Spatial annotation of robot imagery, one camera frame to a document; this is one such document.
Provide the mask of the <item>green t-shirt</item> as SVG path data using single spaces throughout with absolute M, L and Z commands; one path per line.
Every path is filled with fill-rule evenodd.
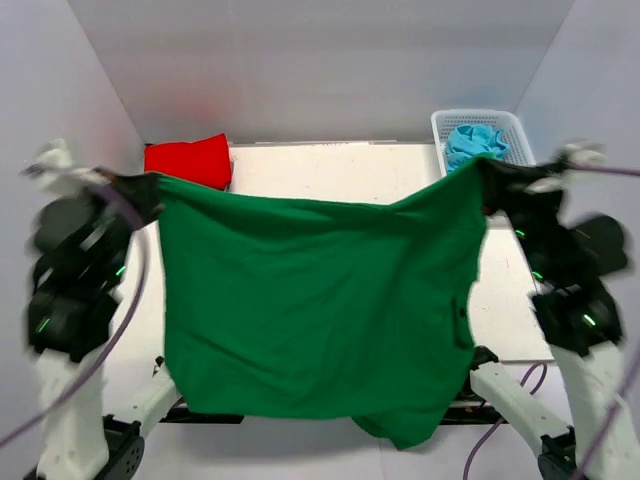
M 158 186 L 164 358 L 194 412 L 433 435 L 474 356 L 478 163 L 389 205 Z

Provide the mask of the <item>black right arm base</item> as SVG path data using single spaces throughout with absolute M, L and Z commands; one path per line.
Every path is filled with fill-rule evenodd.
M 475 393 L 460 393 L 440 420 L 441 426 L 492 425 L 502 416 Z

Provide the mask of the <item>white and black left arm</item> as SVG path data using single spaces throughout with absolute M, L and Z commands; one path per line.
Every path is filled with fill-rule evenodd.
M 145 440 L 179 403 L 163 361 L 119 411 L 103 410 L 104 364 L 124 334 L 118 309 L 132 243 L 139 246 L 138 306 L 150 269 L 146 227 L 162 212 L 153 174 L 121 176 L 78 165 L 67 143 L 47 143 L 26 169 L 53 197 L 37 215 L 37 259 L 25 312 L 26 343 L 40 382 L 43 449 L 34 479 L 131 479 Z

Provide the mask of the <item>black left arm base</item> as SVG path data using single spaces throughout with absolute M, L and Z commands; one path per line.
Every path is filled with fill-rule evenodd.
M 160 422 L 167 424 L 239 425 L 243 420 L 243 415 L 193 412 L 189 409 L 186 401 L 180 398 Z

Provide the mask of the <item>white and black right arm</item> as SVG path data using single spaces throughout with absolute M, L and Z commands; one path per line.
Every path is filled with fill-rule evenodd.
M 635 479 L 639 440 L 626 399 L 639 366 L 626 363 L 617 304 L 603 279 L 629 267 L 625 228 L 594 214 L 572 225 L 558 218 L 567 177 L 601 173 L 594 142 L 564 145 L 533 167 L 480 158 L 485 208 L 503 213 L 540 291 L 532 306 L 564 382 L 572 414 L 565 422 L 514 380 L 493 357 L 451 374 L 461 397 L 479 397 L 527 443 L 545 479 Z

